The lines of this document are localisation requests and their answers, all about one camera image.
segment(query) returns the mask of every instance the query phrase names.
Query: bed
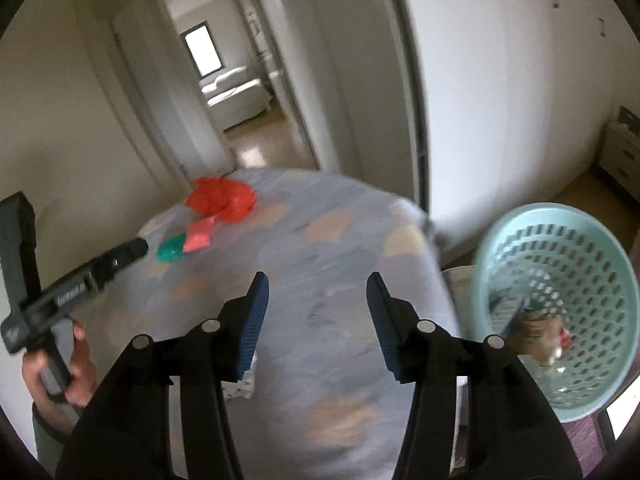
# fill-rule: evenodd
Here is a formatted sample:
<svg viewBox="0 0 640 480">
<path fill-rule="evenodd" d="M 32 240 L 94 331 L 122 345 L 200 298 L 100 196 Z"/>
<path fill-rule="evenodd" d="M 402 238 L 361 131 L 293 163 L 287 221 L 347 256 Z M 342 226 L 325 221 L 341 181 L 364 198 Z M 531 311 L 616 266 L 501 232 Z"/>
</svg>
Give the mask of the bed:
<svg viewBox="0 0 640 480">
<path fill-rule="evenodd" d="M 251 119 L 270 109 L 271 93 L 260 78 L 246 80 L 246 67 L 238 67 L 219 76 L 202 91 L 206 95 L 209 112 L 219 131 Z"/>
</svg>

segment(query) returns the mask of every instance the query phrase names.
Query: pink object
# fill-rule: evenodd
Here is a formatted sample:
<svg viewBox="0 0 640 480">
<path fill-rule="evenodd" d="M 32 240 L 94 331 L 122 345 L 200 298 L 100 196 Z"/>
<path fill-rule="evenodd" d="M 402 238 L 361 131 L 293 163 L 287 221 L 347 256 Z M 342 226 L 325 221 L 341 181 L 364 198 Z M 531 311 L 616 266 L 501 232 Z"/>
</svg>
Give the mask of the pink object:
<svg viewBox="0 0 640 480">
<path fill-rule="evenodd" d="M 208 247 L 211 243 L 211 231 L 213 224 L 216 222 L 215 216 L 203 218 L 187 227 L 187 238 L 184 241 L 182 250 L 185 253 L 191 253 L 204 247 Z"/>
</svg>

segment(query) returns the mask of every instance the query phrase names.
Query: white wardrobe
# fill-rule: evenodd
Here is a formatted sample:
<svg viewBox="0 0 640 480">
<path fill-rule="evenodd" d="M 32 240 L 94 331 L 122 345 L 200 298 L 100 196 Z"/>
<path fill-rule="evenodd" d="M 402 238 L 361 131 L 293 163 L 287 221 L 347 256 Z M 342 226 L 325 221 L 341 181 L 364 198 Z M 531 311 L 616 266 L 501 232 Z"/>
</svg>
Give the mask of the white wardrobe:
<svg viewBox="0 0 640 480">
<path fill-rule="evenodd" d="M 407 3 L 446 262 L 585 171 L 621 104 L 640 112 L 640 45 L 612 0 Z"/>
</svg>

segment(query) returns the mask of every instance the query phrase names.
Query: doorway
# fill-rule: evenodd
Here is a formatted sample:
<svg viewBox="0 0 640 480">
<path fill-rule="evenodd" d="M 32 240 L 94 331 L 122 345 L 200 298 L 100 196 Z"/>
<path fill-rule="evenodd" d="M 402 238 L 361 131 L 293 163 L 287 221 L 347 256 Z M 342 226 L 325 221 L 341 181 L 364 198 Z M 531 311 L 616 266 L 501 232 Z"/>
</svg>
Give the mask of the doorway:
<svg viewBox="0 0 640 480">
<path fill-rule="evenodd" d="M 164 3 L 236 168 L 318 169 L 254 0 Z"/>
</svg>

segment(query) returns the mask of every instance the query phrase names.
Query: green object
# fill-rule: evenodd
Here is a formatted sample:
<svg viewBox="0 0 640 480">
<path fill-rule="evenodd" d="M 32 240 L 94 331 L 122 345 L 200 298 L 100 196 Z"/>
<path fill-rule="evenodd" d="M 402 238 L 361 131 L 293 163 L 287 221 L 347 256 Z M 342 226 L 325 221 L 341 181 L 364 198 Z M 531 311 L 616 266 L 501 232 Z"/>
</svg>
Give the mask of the green object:
<svg viewBox="0 0 640 480">
<path fill-rule="evenodd" d="M 566 387 L 545 393 L 549 403 L 560 422 L 593 413 L 622 384 L 638 347 L 638 282 L 624 249 L 604 225 L 579 209 L 553 203 L 514 209 L 489 231 L 476 254 L 473 339 L 493 333 L 489 298 L 494 277 L 515 262 L 539 266 L 549 275 L 572 336 L 558 361 L 566 367 Z M 533 278 L 532 289 L 544 293 L 545 286 L 538 285 Z"/>
<path fill-rule="evenodd" d="M 186 239 L 187 239 L 187 234 L 182 233 L 181 235 L 177 235 L 177 236 L 174 236 L 173 238 L 169 238 L 168 240 L 165 240 L 160 244 L 160 247 L 158 247 L 158 252 L 156 253 L 156 259 L 159 262 L 164 262 L 164 263 L 176 262 L 184 254 L 182 247 Z"/>
</svg>

